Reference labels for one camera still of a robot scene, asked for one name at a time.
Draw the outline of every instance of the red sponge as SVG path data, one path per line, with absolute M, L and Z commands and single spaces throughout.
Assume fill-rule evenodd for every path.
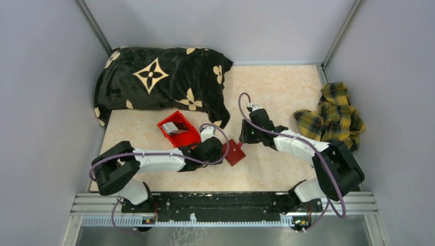
M 240 149 L 240 146 L 235 143 L 234 139 L 230 139 L 228 143 L 230 144 L 230 149 L 228 150 L 228 154 L 225 156 L 225 159 L 227 159 L 231 166 L 234 166 L 241 159 L 245 158 L 246 154 L 242 151 L 242 149 Z M 225 143 L 224 147 L 222 148 L 222 154 L 225 154 L 226 150 L 227 143 Z

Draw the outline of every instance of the metal frame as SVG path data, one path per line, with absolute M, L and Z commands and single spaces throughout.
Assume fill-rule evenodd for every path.
M 84 0 L 75 0 L 87 22 L 90 25 L 90 28 L 98 38 L 98 41 L 101 43 L 103 48 L 105 49 L 108 55 L 111 54 L 112 48 L 110 47 L 109 42 L 105 38 L 103 32 L 101 31 L 98 23 L 92 16 L 91 11 L 87 7 Z M 326 83 L 330 83 L 331 80 L 328 75 L 328 67 L 331 64 L 332 59 L 337 53 L 343 39 L 345 38 L 347 32 L 350 29 L 350 26 L 355 19 L 358 11 L 361 9 L 365 0 L 355 0 L 352 5 L 352 8 L 347 15 L 343 25 L 338 32 L 331 48 L 329 49 L 325 60 L 321 64 L 315 64 L 317 71 L 319 73 L 320 82 L 322 85 Z M 102 131 L 102 135 L 98 141 L 97 152 L 95 156 L 98 156 L 101 145 L 103 143 L 104 134 L 106 128 Z M 88 185 L 87 192 L 89 192 L 91 183 Z M 80 193 L 76 195 L 74 200 L 74 204 L 71 208 L 71 213 L 68 218 L 67 226 L 64 233 L 64 238 L 62 240 L 62 245 L 64 246 L 74 246 L 77 242 L 77 238 L 80 232 L 81 226 L 112 226 L 110 221 L 111 212 L 114 204 L 116 203 L 117 196 L 100 196 L 98 193 Z M 367 233 L 370 237 L 372 245 L 383 245 L 388 246 L 389 238 L 386 233 L 385 227 L 383 225 L 382 219 L 378 212 L 378 207 L 376 205 L 374 196 L 372 192 L 351 192 L 344 197 L 344 201 L 346 203 L 346 210 L 348 215 L 363 215 L 366 226 Z M 322 199 L 322 205 L 326 205 L 326 199 Z M 341 212 L 341 206 L 334 202 L 335 207 L 338 209 L 338 212 Z M 210 222 L 197 222 L 195 218 L 191 218 L 190 221 L 186 222 L 160 222 L 156 223 L 153 226 L 162 226 L 162 227 L 264 227 L 264 226 L 289 226 L 288 221 L 292 216 L 301 216 L 306 215 L 306 213 L 288 213 L 284 215 L 281 221 L 277 221 L 273 225 L 264 222 L 237 222 L 237 223 L 210 223 Z M 335 213 L 332 209 L 328 209 L 325 213 L 325 216 L 335 216 Z M 142 213 L 142 214 L 124 214 L 121 212 L 121 206 L 116 208 L 114 213 L 115 221 L 120 226 L 138 226 L 139 221 L 142 221 L 144 218 L 152 218 L 153 214 L 150 213 Z
M 286 195 L 288 192 L 277 192 L 277 195 Z M 154 197 L 158 197 L 159 193 L 152 193 Z M 114 205 L 116 204 L 117 195 L 101 196 L 98 193 L 79 193 L 76 195 L 73 206 L 70 212 L 70 227 L 74 230 L 78 221 L 83 221 L 82 226 L 112 226 L 111 214 Z M 372 192 L 350 192 L 344 198 L 346 203 L 347 215 L 364 215 L 376 216 L 379 215 L 378 206 L 376 205 Z M 327 199 L 321 199 L 322 206 L 325 207 Z M 339 213 L 342 212 L 339 202 L 332 202 Z M 122 213 L 121 206 L 116 207 L 114 216 L 122 226 L 129 227 L 288 227 L 288 219 L 292 216 L 307 216 L 306 212 L 292 212 L 282 216 L 281 221 L 273 222 L 199 222 L 195 218 L 190 221 L 182 222 L 157 222 L 153 225 L 139 223 L 143 219 L 153 218 L 153 213 Z M 335 216 L 335 212 L 331 207 L 325 213 L 325 216 Z
M 103 32 L 101 31 L 101 28 L 99 27 L 95 18 L 92 16 L 92 13 L 89 10 L 88 6 L 86 5 L 85 1 L 84 0 L 75 0 L 75 2 L 77 3 L 78 8 L 80 8 L 80 10 L 82 11 L 83 16 L 88 21 L 89 27 L 95 33 L 95 36 L 98 38 L 98 41 L 100 41 L 101 46 L 103 46 L 107 55 L 110 56 L 112 54 L 112 47 L 110 47 L 109 42 L 107 41 L 106 37 L 104 36 Z

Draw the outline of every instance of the black mounting plate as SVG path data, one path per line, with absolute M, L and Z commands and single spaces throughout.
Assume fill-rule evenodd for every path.
M 192 213 L 198 222 L 280 221 L 280 214 L 308 212 L 308 203 L 288 211 L 288 201 L 287 192 L 160 192 L 138 206 L 125 199 L 122 212 L 154 213 L 157 205 L 160 222 L 190 221 Z M 323 209 L 318 201 L 309 202 L 313 213 Z

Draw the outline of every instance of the black pillow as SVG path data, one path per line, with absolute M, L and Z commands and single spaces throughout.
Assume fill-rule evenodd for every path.
M 178 108 L 201 111 L 224 128 L 224 73 L 232 61 L 206 48 L 113 50 L 95 86 L 95 113 L 102 126 L 111 110 Z

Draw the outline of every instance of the crumpled cloth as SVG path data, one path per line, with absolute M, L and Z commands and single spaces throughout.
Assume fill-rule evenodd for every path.
M 358 111 L 350 105 L 350 96 L 343 82 L 326 84 L 321 88 L 318 110 L 297 110 L 293 117 L 303 136 L 316 141 L 340 140 L 351 150 L 358 149 L 358 135 L 365 125 Z

